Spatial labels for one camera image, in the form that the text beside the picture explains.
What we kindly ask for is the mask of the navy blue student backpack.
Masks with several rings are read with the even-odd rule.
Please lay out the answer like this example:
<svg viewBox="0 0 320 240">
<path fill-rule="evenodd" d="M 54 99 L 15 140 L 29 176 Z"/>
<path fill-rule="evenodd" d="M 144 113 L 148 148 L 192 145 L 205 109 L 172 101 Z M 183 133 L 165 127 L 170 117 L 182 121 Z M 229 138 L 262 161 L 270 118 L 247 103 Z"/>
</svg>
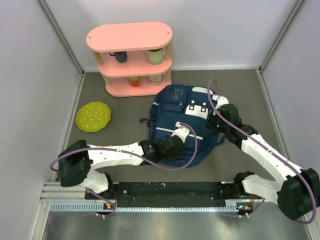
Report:
<svg viewBox="0 0 320 240">
<path fill-rule="evenodd" d="M 196 135 L 190 133 L 186 138 L 183 153 L 176 160 L 164 160 L 165 165 L 184 166 L 191 159 L 197 146 L 197 153 L 188 165 L 194 167 L 214 147 L 224 143 L 225 136 L 209 133 L 205 127 L 209 112 L 213 110 L 207 94 L 212 97 L 215 92 L 201 86 L 170 84 L 156 95 L 149 117 L 139 120 L 140 123 L 147 122 L 148 139 L 152 141 L 165 140 L 169 137 L 176 129 L 176 122 L 188 124 L 195 131 Z"/>
</svg>

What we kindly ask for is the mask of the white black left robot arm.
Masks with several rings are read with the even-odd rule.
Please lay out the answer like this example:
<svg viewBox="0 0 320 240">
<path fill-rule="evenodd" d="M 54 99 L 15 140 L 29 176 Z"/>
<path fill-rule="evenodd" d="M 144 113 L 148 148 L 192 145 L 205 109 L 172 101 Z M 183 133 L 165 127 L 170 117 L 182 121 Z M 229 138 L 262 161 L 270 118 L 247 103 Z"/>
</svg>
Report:
<svg viewBox="0 0 320 240">
<path fill-rule="evenodd" d="M 114 166 L 158 165 L 164 160 L 176 159 L 182 154 L 186 138 L 178 135 L 164 140 L 142 140 L 122 146 L 95 146 L 78 140 L 58 156 L 60 186 L 89 188 L 102 198 L 114 191 L 111 177 L 98 169 Z"/>
</svg>

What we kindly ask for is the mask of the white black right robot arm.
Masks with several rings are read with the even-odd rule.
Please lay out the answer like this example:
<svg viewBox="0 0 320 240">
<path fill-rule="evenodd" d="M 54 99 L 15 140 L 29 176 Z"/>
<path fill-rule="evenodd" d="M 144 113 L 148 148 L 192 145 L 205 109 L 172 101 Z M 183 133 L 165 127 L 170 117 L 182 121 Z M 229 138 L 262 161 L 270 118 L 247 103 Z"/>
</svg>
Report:
<svg viewBox="0 0 320 240">
<path fill-rule="evenodd" d="M 313 169 L 304 169 L 282 156 L 272 148 L 259 132 L 243 124 L 234 104 L 213 106 L 206 127 L 210 132 L 223 133 L 228 141 L 257 161 L 273 180 L 261 178 L 252 172 L 239 173 L 239 182 L 233 192 L 239 198 L 257 195 L 277 205 L 291 220 L 298 220 L 311 213 L 308 224 L 315 220 L 320 206 L 320 177 Z"/>
</svg>

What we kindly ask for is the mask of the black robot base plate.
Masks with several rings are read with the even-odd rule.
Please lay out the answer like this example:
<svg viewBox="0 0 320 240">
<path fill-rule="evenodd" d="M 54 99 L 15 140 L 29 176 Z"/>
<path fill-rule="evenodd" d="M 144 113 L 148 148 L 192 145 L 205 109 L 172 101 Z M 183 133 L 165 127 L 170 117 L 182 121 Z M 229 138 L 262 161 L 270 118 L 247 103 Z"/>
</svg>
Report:
<svg viewBox="0 0 320 240">
<path fill-rule="evenodd" d="M 206 182 L 119 182 L 99 194 L 116 200 L 122 208 L 196 208 L 224 207 L 227 200 L 245 200 L 250 205 L 254 198 L 231 183 Z"/>
</svg>

